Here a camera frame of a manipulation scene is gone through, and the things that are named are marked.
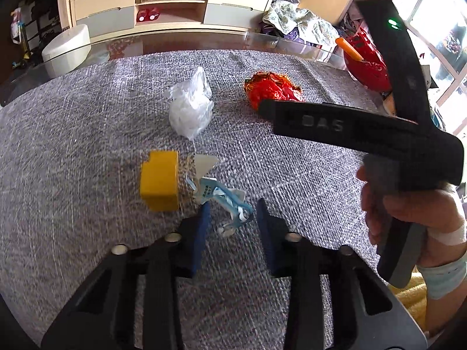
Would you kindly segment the yellow plastic block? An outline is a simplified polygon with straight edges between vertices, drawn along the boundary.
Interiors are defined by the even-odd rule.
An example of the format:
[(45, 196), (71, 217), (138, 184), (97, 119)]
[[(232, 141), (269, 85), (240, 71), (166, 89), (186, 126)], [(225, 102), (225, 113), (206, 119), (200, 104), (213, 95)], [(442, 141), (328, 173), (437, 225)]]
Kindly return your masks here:
[(140, 197), (155, 212), (177, 211), (178, 152), (154, 150), (141, 166)]

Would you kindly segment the red foil wrapper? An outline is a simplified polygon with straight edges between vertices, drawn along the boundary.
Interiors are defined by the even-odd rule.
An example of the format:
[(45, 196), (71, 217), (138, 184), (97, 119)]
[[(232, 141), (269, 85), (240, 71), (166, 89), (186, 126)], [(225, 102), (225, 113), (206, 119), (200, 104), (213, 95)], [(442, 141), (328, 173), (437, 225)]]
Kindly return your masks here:
[(287, 75), (259, 71), (244, 82), (250, 106), (258, 111), (265, 99), (304, 102), (302, 89), (293, 84)]

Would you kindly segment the blue white paper packaging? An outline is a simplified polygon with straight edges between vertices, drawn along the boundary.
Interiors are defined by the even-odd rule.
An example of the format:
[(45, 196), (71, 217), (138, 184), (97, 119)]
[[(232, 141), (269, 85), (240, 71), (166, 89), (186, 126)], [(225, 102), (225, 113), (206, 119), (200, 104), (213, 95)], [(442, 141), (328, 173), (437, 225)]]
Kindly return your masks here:
[(230, 215), (230, 222), (218, 228), (218, 234), (229, 237), (241, 226), (254, 218), (253, 207), (245, 202), (245, 192), (230, 189), (216, 178), (208, 177), (208, 172), (218, 163), (215, 156), (194, 154), (191, 157), (195, 169), (195, 177), (186, 177), (188, 186), (193, 190), (194, 199), (203, 205), (217, 202)]

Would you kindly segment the white plastic bag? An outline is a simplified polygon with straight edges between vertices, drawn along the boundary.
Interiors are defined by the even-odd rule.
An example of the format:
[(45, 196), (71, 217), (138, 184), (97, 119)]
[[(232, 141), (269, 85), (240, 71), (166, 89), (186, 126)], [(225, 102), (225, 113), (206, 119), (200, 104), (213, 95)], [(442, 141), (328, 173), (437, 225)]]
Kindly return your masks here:
[(197, 137), (210, 123), (214, 108), (212, 91), (204, 68), (198, 66), (190, 80), (165, 91), (169, 99), (169, 124), (188, 140)]

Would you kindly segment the yellow fluffy cushion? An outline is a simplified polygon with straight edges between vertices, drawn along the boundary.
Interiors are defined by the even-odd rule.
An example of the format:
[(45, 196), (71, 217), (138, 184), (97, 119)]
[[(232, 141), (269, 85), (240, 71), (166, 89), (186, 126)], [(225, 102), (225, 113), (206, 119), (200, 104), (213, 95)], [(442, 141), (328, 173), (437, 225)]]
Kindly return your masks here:
[(409, 283), (404, 288), (396, 288), (391, 284), (389, 290), (402, 303), (417, 325), (426, 331), (427, 286), (422, 274), (415, 267)]

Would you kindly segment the red plastic basket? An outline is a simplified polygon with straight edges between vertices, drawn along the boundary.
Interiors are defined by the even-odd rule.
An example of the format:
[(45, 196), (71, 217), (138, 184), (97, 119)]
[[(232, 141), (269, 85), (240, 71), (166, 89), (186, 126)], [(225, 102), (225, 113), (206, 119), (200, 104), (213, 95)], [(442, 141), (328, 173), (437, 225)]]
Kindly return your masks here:
[(391, 92), (392, 86), (386, 64), (368, 32), (359, 29), (346, 40), (364, 57), (363, 62), (357, 62), (344, 53), (344, 61), (350, 74), (371, 91)]

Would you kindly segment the orange stick in basket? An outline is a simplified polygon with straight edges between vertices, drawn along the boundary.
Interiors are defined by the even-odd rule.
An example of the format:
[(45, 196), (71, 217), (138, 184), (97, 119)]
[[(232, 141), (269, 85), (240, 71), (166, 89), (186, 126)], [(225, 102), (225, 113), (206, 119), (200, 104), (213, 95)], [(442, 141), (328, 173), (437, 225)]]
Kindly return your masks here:
[(339, 37), (335, 39), (335, 42), (339, 48), (341, 48), (345, 54), (347, 54), (351, 59), (357, 62), (363, 62), (364, 57), (361, 56), (358, 51), (343, 37)]

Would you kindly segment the grey woven table mat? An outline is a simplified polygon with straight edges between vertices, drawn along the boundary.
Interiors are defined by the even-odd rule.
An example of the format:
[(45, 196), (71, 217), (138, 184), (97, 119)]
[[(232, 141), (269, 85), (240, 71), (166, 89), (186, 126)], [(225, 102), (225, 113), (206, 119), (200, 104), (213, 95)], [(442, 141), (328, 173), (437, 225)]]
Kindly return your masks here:
[[(214, 108), (193, 140), (169, 124), (164, 93), (203, 67)], [(360, 153), (273, 134), (250, 107), (245, 79), (287, 75), (313, 103), (374, 110), (342, 70), (258, 51), (174, 51), (93, 65), (26, 92), (1, 110), (1, 295), (35, 342), (113, 245), (150, 245), (197, 209), (191, 157), (218, 158), (211, 176), (264, 199), (270, 212), (322, 247), (378, 255), (360, 208)], [(154, 150), (178, 152), (179, 208), (140, 197)]]

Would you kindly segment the floral cloth pile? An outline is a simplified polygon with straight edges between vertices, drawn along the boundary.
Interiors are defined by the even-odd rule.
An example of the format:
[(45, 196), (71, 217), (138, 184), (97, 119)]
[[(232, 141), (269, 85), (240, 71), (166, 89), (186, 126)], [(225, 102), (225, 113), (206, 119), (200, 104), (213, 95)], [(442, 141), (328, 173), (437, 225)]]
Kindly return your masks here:
[(294, 32), (299, 40), (321, 46), (333, 52), (339, 33), (333, 25), (312, 11), (299, 8), (297, 3), (277, 0), (263, 15), (263, 23), (272, 25), (284, 36)]

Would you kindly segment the beige TV cabinet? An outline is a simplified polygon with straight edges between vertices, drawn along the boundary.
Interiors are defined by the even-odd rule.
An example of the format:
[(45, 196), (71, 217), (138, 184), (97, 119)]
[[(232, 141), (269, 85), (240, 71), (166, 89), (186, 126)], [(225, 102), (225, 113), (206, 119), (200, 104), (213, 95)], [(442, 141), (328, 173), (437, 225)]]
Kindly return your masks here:
[(156, 31), (257, 30), (272, 0), (69, 0), (70, 26), (93, 42)]

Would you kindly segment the glass coffee table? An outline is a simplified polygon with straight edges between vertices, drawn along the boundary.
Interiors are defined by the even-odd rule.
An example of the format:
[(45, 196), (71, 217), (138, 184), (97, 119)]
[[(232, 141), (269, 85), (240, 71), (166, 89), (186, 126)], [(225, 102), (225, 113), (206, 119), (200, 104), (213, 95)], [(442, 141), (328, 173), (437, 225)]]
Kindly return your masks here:
[[(335, 48), (333, 52), (328, 52), (316, 46), (255, 32), (188, 29), (187, 31), (143, 32), (98, 40), (91, 43), (87, 59), (75, 70), (120, 58), (167, 51), (200, 50), (251, 50), (296, 55), (303, 59), (322, 62), (337, 70), (347, 69), (344, 63), (344, 52), (341, 48)], [(54, 78), (48, 77), (43, 61), (35, 66), (28, 66), (22, 71), (15, 72), (11, 78), (1, 84), (1, 107), (4, 108), (23, 93), (52, 79)]]

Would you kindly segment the white round stool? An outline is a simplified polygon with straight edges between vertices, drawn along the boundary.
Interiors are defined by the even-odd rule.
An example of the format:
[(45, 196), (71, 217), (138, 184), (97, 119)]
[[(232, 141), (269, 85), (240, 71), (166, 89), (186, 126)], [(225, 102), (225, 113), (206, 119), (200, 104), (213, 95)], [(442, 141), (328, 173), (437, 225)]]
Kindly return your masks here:
[(42, 50), (48, 77), (57, 78), (75, 70), (87, 59), (90, 50), (89, 28), (86, 24), (78, 24), (60, 33)]

